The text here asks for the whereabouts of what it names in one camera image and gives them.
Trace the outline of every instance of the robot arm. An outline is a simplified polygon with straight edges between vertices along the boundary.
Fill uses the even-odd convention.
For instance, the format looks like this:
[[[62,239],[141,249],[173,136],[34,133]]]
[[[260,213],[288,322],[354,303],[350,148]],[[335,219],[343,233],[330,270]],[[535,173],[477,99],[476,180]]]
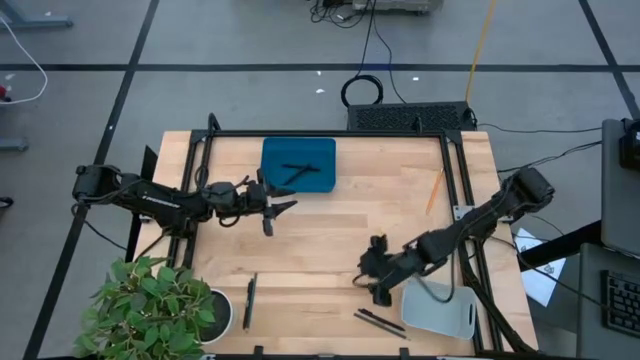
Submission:
[[[193,231],[192,224],[206,222],[213,216],[219,219],[221,226],[230,227],[241,216],[252,214],[263,215],[263,231],[272,236],[271,220],[297,203],[270,205],[269,196],[286,196],[294,192],[269,187],[260,170],[257,182],[248,180],[247,176],[237,185],[217,182],[190,193],[144,180],[135,174],[121,173],[113,166],[80,166],[76,174],[73,197],[79,203],[118,205],[153,218],[167,235],[176,237],[187,237]],[[238,193],[241,186],[246,186],[246,191]]]
[[[489,201],[469,211],[460,220],[446,229],[427,231],[409,243],[398,254],[386,254],[386,236],[371,238],[371,247],[360,257],[360,276],[376,279],[367,286],[373,302],[391,306],[389,290],[408,277],[419,274],[427,276],[447,262],[447,257],[463,241],[474,237],[487,239],[495,230],[498,219],[511,216],[514,221],[529,212],[537,212],[551,202],[554,189],[535,169],[526,168],[502,182],[500,191]],[[505,338],[515,351],[533,352],[511,328],[498,308],[484,293],[480,281],[473,271],[463,276],[478,299],[492,316]]]

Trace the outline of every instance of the wooden stick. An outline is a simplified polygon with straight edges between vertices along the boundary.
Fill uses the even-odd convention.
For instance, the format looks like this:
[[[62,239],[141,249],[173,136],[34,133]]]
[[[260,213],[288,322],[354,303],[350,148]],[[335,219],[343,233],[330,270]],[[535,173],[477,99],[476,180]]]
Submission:
[[[438,189],[440,188],[440,182],[442,181],[443,175],[444,175],[444,168],[440,169],[440,173],[438,174],[436,183],[433,185],[433,190],[431,191],[431,197],[429,198],[429,203],[427,204],[427,211],[426,211],[427,215],[429,215],[429,212],[431,212],[431,208],[433,207],[433,202],[435,201],[436,195],[438,194]]]

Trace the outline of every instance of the wooden table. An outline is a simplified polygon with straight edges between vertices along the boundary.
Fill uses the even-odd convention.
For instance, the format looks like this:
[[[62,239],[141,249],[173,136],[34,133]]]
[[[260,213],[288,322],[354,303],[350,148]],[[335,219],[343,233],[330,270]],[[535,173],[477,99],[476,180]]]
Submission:
[[[189,132],[165,133],[155,182],[180,186],[188,139]],[[499,189],[489,138],[484,132],[470,132],[463,133],[463,139],[473,193],[481,204]],[[245,175],[254,178],[262,141],[216,137],[209,182],[238,182]],[[205,346],[205,351],[246,354],[262,345],[266,354],[394,355],[400,347],[408,348],[412,355],[473,354],[471,341],[412,328],[407,328],[411,341],[402,340],[353,316],[357,308],[364,307],[401,322],[402,285],[392,290],[393,306],[383,308],[373,305],[367,290],[351,284],[371,235],[386,233],[389,250],[396,252],[416,235],[452,223],[445,181],[440,183],[430,214],[425,213],[443,166],[438,139],[342,137],[336,143],[338,177],[333,192],[294,195],[299,202],[273,223],[273,237],[263,235],[261,216],[244,217],[229,229],[220,227],[215,219],[199,225],[195,274],[226,292],[237,314],[233,330]],[[452,145],[450,153],[463,203]],[[143,225],[136,251],[159,234],[156,224]],[[495,236],[512,239],[506,225],[499,225]],[[166,256],[168,245],[167,238],[150,255]],[[485,253],[497,306],[525,342],[537,348],[514,250],[488,241]],[[448,266],[450,262],[429,280],[448,284]],[[244,332],[247,283],[255,272],[259,275],[253,320],[250,330]],[[456,284],[462,284],[459,272]],[[490,348],[486,314],[480,303],[478,308],[484,346]]]

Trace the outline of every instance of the cable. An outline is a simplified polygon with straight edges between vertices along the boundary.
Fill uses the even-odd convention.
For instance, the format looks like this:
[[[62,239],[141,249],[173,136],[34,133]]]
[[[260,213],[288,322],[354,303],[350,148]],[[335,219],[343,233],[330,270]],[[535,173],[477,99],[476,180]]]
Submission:
[[[373,0],[373,5],[371,6],[371,18],[369,19],[369,28],[367,30],[367,37],[364,42],[364,50],[362,51],[362,60],[360,61],[358,72],[354,77],[347,80],[347,82],[345,82],[344,85],[342,85],[342,90],[340,90],[340,99],[342,100],[342,104],[347,108],[351,106],[351,104],[349,104],[349,101],[347,101],[347,88],[349,88],[351,84],[353,84],[358,80],[368,81],[374,84],[378,89],[378,98],[376,99],[376,101],[373,102],[373,104],[380,104],[384,99],[384,89],[382,87],[382,82],[380,81],[380,79],[378,79],[373,75],[360,75],[360,73],[362,72],[362,68],[364,67],[364,60],[367,56],[367,47],[369,46],[369,37],[371,36],[371,26],[373,25],[373,21],[374,21],[374,13],[376,11],[376,2],[377,0]]]
[[[15,41],[16,45],[18,45],[20,50],[22,50],[22,52],[25,55],[27,55],[29,60],[31,60],[31,62],[38,68],[38,70],[40,70],[40,72],[42,73],[42,76],[44,77],[44,84],[42,85],[42,88],[40,89],[40,92],[38,92],[38,95],[36,95],[34,97],[31,97],[31,98],[28,98],[28,99],[13,100],[11,102],[2,102],[2,101],[0,101],[0,106],[17,105],[17,104],[26,103],[26,102],[29,102],[29,101],[34,101],[34,100],[38,99],[40,96],[42,96],[42,94],[44,93],[44,90],[47,88],[47,85],[49,84],[49,78],[47,77],[47,74],[44,72],[44,70],[42,70],[42,67],[40,67],[40,65],[33,59],[31,54],[29,54],[29,52],[22,46],[20,41],[18,41],[18,38],[16,37],[16,34],[13,33],[13,30],[11,30],[11,27],[2,18],[2,16],[0,16],[0,21],[2,21],[4,26],[9,31],[9,34],[11,34],[11,37],[13,38],[13,41]]]
[[[580,130],[511,130],[504,129],[498,125],[488,124],[488,123],[480,123],[477,126],[491,126],[492,128],[496,128],[500,131],[516,133],[516,134],[540,134],[540,133],[552,133],[552,134],[572,134],[572,133],[585,133],[590,131],[598,131],[602,130],[602,127],[588,128],[588,129],[580,129]]]
[[[527,262],[522,258],[522,253],[520,252],[520,249],[518,249],[518,247],[517,247],[517,246],[515,246],[513,243],[511,243],[511,242],[509,242],[509,241],[507,241],[507,240],[504,240],[504,239],[497,238],[497,237],[495,237],[495,236],[493,236],[493,235],[491,235],[491,236],[490,236],[490,238],[495,239],[495,240],[498,240],[498,241],[500,241],[500,242],[502,242],[502,243],[504,243],[504,244],[507,244],[507,245],[509,245],[510,247],[512,247],[512,248],[516,251],[516,254],[517,254],[517,256],[518,256],[518,260],[520,261],[520,263],[521,263],[521,264],[523,264],[527,269],[529,269],[529,270],[533,270],[533,271],[537,272],[538,274],[541,274],[541,275],[545,276],[546,278],[551,279],[551,280],[552,280],[553,282],[555,282],[556,284],[558,284],[558,285],[562,286],[563,288],[565,288],[565,289],[567,289],[567,290],[571,291],[572,293],[574,293],[574,294],[576,294],[576,295],[578,295],[578,296],[580,296],[580,297],[584,298],[585,300],[588,300],[589,302],[591,302],[591,303],[593,303],[593,304],[595,304],[595,305],[599,306],[600,308],[602,308],[603,310],[605,310],[605,311],[607,311],[607,312],[612,312],[612,313],[614,313],[614,314],[616,314],[616,315],[618,315],[618,316],[622,316],[622,317],[628,317],[628,315],[627,315],[627,314],[617,312],[616,310],[614,310],[614,309],[610,308],[609,306],[607,306],[607,305],[605,305],[605,304],[603,304],[603,303],[601,303],[601,302],[599,302],[599,301],[595,300],[594,298],[592,298],[592,297],[590,297],[590,296],[588,296],[588,295],[583,294],[583,293],[582,293],[582,292],[580,292],[579,290],[576,290],[576,289],[572,288],[571,286],[569,286],[569,285],[567,285],[567,284],[563,283],[562,281],[560,281],[560,280],[558,280],[558,279],[554,278],[553,276],[551,276],[551,275],[547,274],[546,272],[544,272],[544,271],[540,271],[540,270],[538,270],[537,268],[535,268],[534,266],[532,266],[531,264],[527,263]]]
[[[73,205],[71,206],[71,214],[73,215],[73,217],[76,217],[76,216],[77,216],[77,209],[78,209],[78,206],[79,206],[79,205],[80,205],[80,204],[76,203],[76,204],[73,204]],[[111,243],[111,245],[113,245],[113,246],[117,247],[118,249],[121,249],[121,250],[127,251],[127,248],[126,248],[126,247],[124,247],[124,246],[122,246],[122,245],[120,245],[120,244],[116,243],[115,241],[113,241],[113,240],[109,239],[106,235],[102,234],[100,231],[98,231],[98,229],[96,229],[95,227],[93,227],[93,225],[91,225],[91,223],[89,223],[89,221],[88,221],[87,219],[82,219],[82,221],[85,223],[85,225],[87,225],[87,226],[89,227],[89,229],[93,230],[93,232],[94,232],[94,233],[96,233],[96,235],[98,235],[99,237],[101,237],[101,238],[103,238],[104,240],[108,241],[109,243]]]
[[[398,89],[396,89],[396,84],[393,81],[393,70],[391,69],[391,64],[393,63],[393,51],[391,51],[391,47],[387,44],[386,41],[384,41],[384,39],[382,38],[382,35],[380,35],[380,32],[378,31],[378,25],[376,24],[375,14],[372,13],[371,16],[373,17],[373,29],[375,30],[376,35],[378,36],[378,39],[382,41],[382,44],[384,44],[384,46],[387,48],[387,51],[389,52],[389,63],[387,64],[387,70],[389,70],[389,79],[391,80],[391,87],[393,88],[393,92],[396,93],[396,96],[398,97],[398,99],[400,99],[402,103],[406,104],[407,102],[404,101],[402,96],[400,96],[400,94],[398,93]]]
[[[491,24],[491,18],[493,17],[493,11],[496,7],[496,0],[491,0],[491,4],[489,5],[489,12],[487,13],[487,17],[484,19],[484,24],[482,25],[482,32],[480,33],[480,40],[478,41],[478,46],[476,47],[476,52],[473,54],[473,63],[471,64],[471,71],[469,71],[469,80],[467,80],[467,91],[464,94],[464,101],[469,104],[471,102],[471,88],[473,87],[473,76],[476,72],[476,65],[478,64],[478,59],[480,58],[480,53],[482,52],[482,47],[484,46],[484,40],[487,37],[487,31],[489,30],[489,24]]]
[[[571,153],[587,150],[589,148],[592,148],[592,147],[600,145],[600,144],[602,144],[601,140],[600,141],[594,141],[594,142],[587,143],[587,144],[583,144],[583,145],[578,145],[576,147],[573,147],[573,148],[563,152],[560,155],[547,156],[547,157],[544,157],[542,159],[530,162],[530,163],[522,165],[522,166],[516,166],[516,167],[512,167],[512,168],[508,168],[508,169],[498,170],[498,173],[500,174],[500,173],[510,172],[510,171],[519,170],[519,169],[522,169],[522,168],[525,168],[525,167],[530,167],[530,166],[539,166],[539,165],[542,165],[544,163],[560,159],[561,157],[567,156],[567,155],[569,155]]]
[[[138,259],[140,259],[141,257],[143,257],[146,253],[149,252],[149,250],[151,250],[154,246],[156,246],[160,240],[162,240],[165,236],[167,235],[167,230],[162,230],[162,233],[160,234],[160,236],[155,239],[151,244],[149,244],[149,246],[147,246],[144,250],[142,250],[142,252],[140,253],[140,255],[138,255],[134,262],[137,261]]]
[[[358,18],[358,20],[356,20],[355,23],[345,26],[345,25],[342,25],[342,24],[349,22],[357,14],[353,13],[353,14],[345,16],[345,17],[342,17],[341,15],[336,15],[336,12],[338,11],[338,9],[340,9],[344,5],[346,5],[346,4],[339,4],[339,5],[332,5],[332,6],[329,6],[329,7],[323,7],[323,6],[320,5],[320,0],[316,0],[315,4],[313,6],[311,6],[311,8],[309,8],[309,13],[311,13],[311,22],[314,23],[314,24],[317,24],[317,23],[322,22],[322,21],[330,22],[330,23],[336,25],[337,27],[343,28],[343,29],[351,29],[351,28],[355,27],[356,25],[358,25],[360,23],[360,21],[362,21],[362,19],[364,18],[364,13],[365,12],[363,11],[360,14],[360,17]],[[334,19],[334,16],[340,17],[340,22],[336,22],[336,20]]]
[[[533,214],[528,214],[528,215],[529,215],[529,216],[531,216],[531,217],[532,217],[532,218],[534,218],[534,219],[538,219],[538,220],[540,220],[540,221],[542,221],[542,222],[544,222],[544,223],[547,223],[547,225],[549,225],[549,226],[551,226],[552,228],[556,229],[556,231],[557,231],[557,232],[559,232],[559,233],[560,233],[560,235],[564,235],[564,233],[562,232],[562,230],[560,230],[560,228],[559,228],[559,227],[555,226],[551,221],[549,221],[549,220],[547,220],[547,219],[545,219],[545,218],[543,218],[542,216],[539,216],[539,215],[533,215]]]

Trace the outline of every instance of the gray floor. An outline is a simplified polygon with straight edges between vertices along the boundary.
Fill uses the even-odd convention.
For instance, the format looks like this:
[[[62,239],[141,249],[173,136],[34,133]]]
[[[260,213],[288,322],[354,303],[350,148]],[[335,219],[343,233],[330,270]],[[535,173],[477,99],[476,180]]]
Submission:
[[[41,63],[127,64],[149,0],[24,0],[34,14],[70,15],[75,27],[18,35]],[[488,0],[447,0],[426,17],[381,14],[379,30],[396,63],[469,64]],[[303,0],[161,0],[141,63],[281,64],[357,63],[366,24],[350,30],[312,24]],[[604,35],[620,64],[640,64],[640,32],[634,27],[640,3],[613,6],[592,1]],[[369,63],[386,63],[387,53],[372,36]],[[3,71],[1,64],[28,63],[6,34],[0,34],[0,84],[14,98],[37,93],[37,72]],[[483,50],[482,64],[606,65],[577,1],[499,1]],[[388,74],[374,73],[397,102]],[[26,136],[22,154],[0,153],[0,195],[16,204],[0,214],[0,348],[3,358],[22,357],[71,224],[69,207],[77,165],[93,161],[120,87],[122,72],[50,72],[49,88],[36,102],[0,107],[0,134]],[[133,78],[107,162],[139,171],[145,144],[158,150],[162,133],[204,127],[217,114],[225,129],[344,129],[339,98],[353,72],[138,72]],[[407,101],[464,98],[468,73],[394,73]],[[624,74],[640,93],[640,74]],[[352,103],[366,103],[375,90],[356,84]],[[477,73],[472,106],[480,122],[518,129],[578,129],[629,111],[608,73]],[[489,131],[499,168],[560,153],[598,139],[598,133],[514,135]],[[554,202],[541,213],[568,232],[600,216],[599,148],[540,167],[555,186]],[[114,207],[92,209],[96,227],[126,243],[130,216]],[[517,226],[543,238],[557,236],[548,225],[524,218]],[[40,356],[65,355],[79,330],[79,314],[121,251],[83,230]],[[562,279],[577,282],[576,259]],[[557,291],[549,309],[532,303],[543,350],[572,354],[575,299]]]

